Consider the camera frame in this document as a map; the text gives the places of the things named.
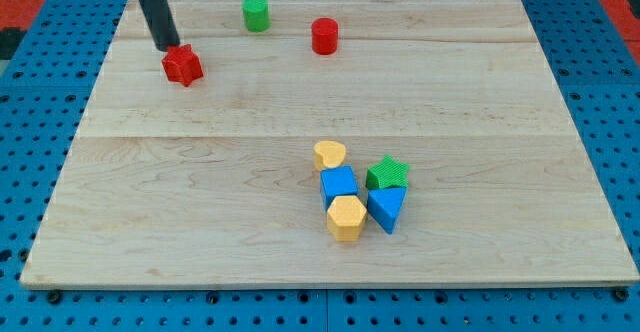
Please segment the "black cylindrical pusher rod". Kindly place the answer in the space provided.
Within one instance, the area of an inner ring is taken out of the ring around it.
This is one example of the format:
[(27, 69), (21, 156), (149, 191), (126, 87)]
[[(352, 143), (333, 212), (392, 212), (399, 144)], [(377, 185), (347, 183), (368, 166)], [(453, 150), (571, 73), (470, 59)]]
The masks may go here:
[(168, 0), (138, 0), (155, 47), (167, 52), (180, 45), (180, 37)]

